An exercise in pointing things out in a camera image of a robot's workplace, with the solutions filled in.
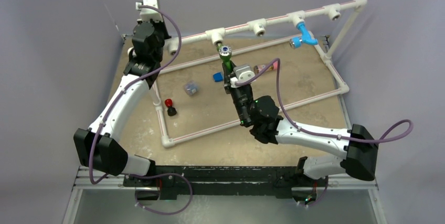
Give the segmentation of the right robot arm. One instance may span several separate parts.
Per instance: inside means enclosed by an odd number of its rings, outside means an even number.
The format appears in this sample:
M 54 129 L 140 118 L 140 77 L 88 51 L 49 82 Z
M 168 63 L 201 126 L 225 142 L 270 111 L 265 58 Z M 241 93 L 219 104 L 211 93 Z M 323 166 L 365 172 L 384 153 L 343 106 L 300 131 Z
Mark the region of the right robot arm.
M 368 130 L 359 124 L 351 129 L 328 129 L 291 123 L 279 115 L 273 98 L 265 95 L 254 99 L 251 85 L 233 88 L 233 73 L 224 73 L 224 89 L 231 95 L 240 125 L 263 144 L 301 145 L 327 152 L 323 157 L 302 157 L 294 172 L 302 186 L 334 174 L 372 181 L 375 179 L 378 144 Z

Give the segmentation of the green water faucet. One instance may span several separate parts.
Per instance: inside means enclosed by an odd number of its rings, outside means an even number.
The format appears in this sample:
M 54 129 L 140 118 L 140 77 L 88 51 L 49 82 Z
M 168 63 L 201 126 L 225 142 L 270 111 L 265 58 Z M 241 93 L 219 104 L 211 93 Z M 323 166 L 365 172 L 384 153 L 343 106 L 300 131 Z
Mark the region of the green water faucet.
M 234 64 L 231 61 L 232 49 L 230 46 L 224 45 L 222 42 L 218 42 L 216 48 L 222 61 L 224 76 L 228 76 L 233 72 L 234 68 Z

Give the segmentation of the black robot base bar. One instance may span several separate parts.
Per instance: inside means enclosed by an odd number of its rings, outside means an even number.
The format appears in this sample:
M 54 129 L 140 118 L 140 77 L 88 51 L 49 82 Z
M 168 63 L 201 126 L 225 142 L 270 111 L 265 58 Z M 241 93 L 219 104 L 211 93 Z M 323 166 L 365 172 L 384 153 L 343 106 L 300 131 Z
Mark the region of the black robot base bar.
M 315 200 L 316 189 L 327 179 L 311 179 L 298 166 L 169 166 L 160 165 L 155 174 L 161 178 L 143 179 L 127 176 L 124 187 L 152 187 L 161 200 L 175 200 L 179 195 L 274 196 L 297 201 Z

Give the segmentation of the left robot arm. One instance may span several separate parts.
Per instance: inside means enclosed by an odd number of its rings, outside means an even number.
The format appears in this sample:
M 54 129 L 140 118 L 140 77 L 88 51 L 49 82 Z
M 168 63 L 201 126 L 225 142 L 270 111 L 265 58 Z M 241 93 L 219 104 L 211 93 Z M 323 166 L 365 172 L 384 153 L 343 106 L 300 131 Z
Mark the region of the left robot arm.
M 169 38 L 164 22 L 138 21 L 118 89 L 99 117 L 87 129 L 74 133 L 81 165 L 114 176 L 135 174 L 144 187 L 156 182 L 156 172 L 150 169 L 152 161 L 128 154 L 119 139 L 143 96 L 148 92 L 156 94 L 152 86 L 158 75 L 153 71 L 161 66 L 163 47 Z

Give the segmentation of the white PVC pipe frame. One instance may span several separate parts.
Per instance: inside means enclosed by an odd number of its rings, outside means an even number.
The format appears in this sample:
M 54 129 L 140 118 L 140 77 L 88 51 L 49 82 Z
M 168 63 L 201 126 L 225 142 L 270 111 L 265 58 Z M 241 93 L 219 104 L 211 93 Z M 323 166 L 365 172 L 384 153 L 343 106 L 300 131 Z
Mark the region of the white PVC pipe frame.
M 316 8 L 316 9 L 300 10 L 297 12 L 288 13 L 288 14 L 285 14 L 283 16 L 278 16 L 278 17 L 256 19 L 256 20 L 252 20 L 252 21 L 249 21 L 249 22 L 247 22 L 245 24 L 241 24 L 241 25 L 236 25 L 236 26 L 227 27 L 227 28 L 223 28 L 223 27 L 215 28 L 215 29 L 207 30 L 200 34 L 186 36 L 186 37 L 183 37 L 182 42 L 183 42 L 183 45 L 186 45 L 186 44 L 191 44 L 191 43 L 195 43 L 195 42 L 199 42 L 199 41 L 211 40 L 211 42 L 215 46 L 217 42 L 222 42 L 224 37 L 228 36 L 228 35 L 241 33 L 241 32 L 245 32 L 245 31 L 252 31 L 256 36 L 260 37 L 265 34 L 266 28 L 268 26 L 277 25 L 277 24 L 281 24 L 281 23 L 292 23 L 293 26 L 296 27 L 296 25 L 299 22 L 304 22 L 305 18 L 321 16 L 321 15 L 326 15 L 327 17 L 329 17 L 330 20 L 337 20 L 341 16 L 341 11 L 345 11 L 347 9 L 353 9 L 354 10 L 353 13 L 350 15 L 347 22 L 342 27 L 337 39 L 333 42 L 332 46 L 329 48 L 329 50 L 327 52 L 324 52 L 319 44 L 313 46 L 315 48 L 315 50 L 318 52 L 318 54 L 320 55 L 321 60 L 326 65 L 326 67 L 332 74 L 333 78 L 335 79 L 338 88 L 335 90 L 332 90 L 332 91 L 329 91 L 326 93 L 322 93 L 322 94 L 319 94 L 319 95 L 316 95 L 314 97 L 310 97 L 310 98 L 307 98 L 304 100 L 293 102 L 293 103 L 290 103 L 290 104 L 287 104 L 284 106 L 285 109 L 290 110 L 290 109 L 294 109 L 294 108 L 297 108 L 297 107 L 300 107 L 303 105 L 307 105 L 307 104 L 310 104 L 313 102 L 317 102 L 317 101 L 320 101 L 323 99 L 334 97 L 337 95 L 343 95 L 343 94 L 349 92 L 349 86 L 342 79 L 341 75 L 338 73 L 338 71 L 335 69 L 335 67 L 332 63 L 332 54 L 336 50 L 336 48 L 338 47 L 338 45 L 340 44 L 340 42 L 342 41 L 342 39 L 344 38 L 346 33 L 348 32 L 349 28 L 355 21 L 358 14 L 366 6 L 366 4 L 367 4 L 367 0 L 352 0 L 349 2 L 341 3 L 341 4 L 336 3 L 336 4 L 326 5 L 323 7 Z M 263 49 L 266 47 L 271 47 L 271 46 L 275 46 L 278 44 L 282 44 L 282 43 L 285 43 L 286 41 L 289 41 L 292 37 L 300 36 L 300 35 L 301 35 L 301 33 L 299 32 L 299 34 L 297 34 L 297 35 L 283 37 L 280 39 L 263 42 L 263 43 L 256 44 L 253 46 L 236 49 L 233 51 L 232 56 L 237 56 L 237 55 L 251 52 L 254 50 L 259 50 L 259 49 Z M 194 66 L 203 65 L 205 63 L 216 61 L 218 59 L 220 59 L 219 55 L 213 55 L 213 56 L 208 56 L 205 58 L 195 59 L 195 60 L 192 60 L 189 62 L 179 63 L 176 65 L 170 65 L 169 67 L 166 67 L 165 69 L 163 69 L 160 72 L 160 74 L 165 74 L 165 73 L 169 73 L 169 72 L 173 72 L 173 71 L 177 71 L 177 70 L 182 70 L 182 69 L 186 69 L 186 68 L 190 68 L 190 67 L 194 67 Z M 158 121 L 160 124 L 161 143 L 165 148 L 169 148 L 169 147 L 174 146 L 175 144 L 193 140 L 193 139 L 201 137 L 201 136 L 209 135 L 211 133 L 216 133 L 216 132 L 219 132 L 219 131 L 222 131 L 225 129 L 229 129 L 229 128 L 237 125 L 236 121 L 231 121 L 231 122 L 213 126 L 213 127 L 210 127 L 210 128 L 204 129 L 204 130 L 193 132 L 191 134 L 183 135 L 181 137 L 170 138 L 168 135 L 167 126 L 165 124 L 165 118 L 164 118 L 163 112 L 161 112 L 160 102 L 155 103 L 153 101 L 153 104 L 155 105 L 156 113 L 158 116 Z

